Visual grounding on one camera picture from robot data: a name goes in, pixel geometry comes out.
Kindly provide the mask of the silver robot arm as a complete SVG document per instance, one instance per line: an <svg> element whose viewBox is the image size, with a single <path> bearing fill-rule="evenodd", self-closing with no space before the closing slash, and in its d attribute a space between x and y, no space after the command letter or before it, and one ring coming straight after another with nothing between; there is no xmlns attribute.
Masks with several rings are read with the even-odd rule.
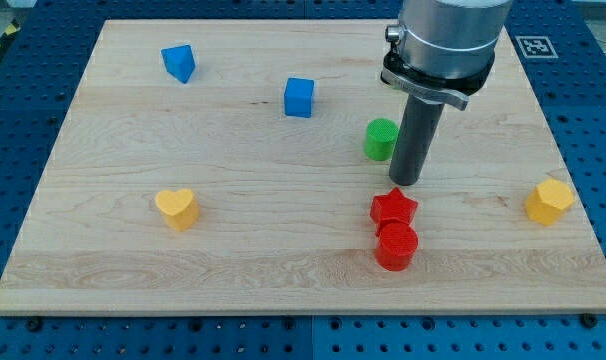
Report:
<svg viewBox="0 0 606 360"><path fill-rule="evenodd" d="M428 103L463 110L485 83L511 0L404 0L385 30L381 79Z"/></svg>

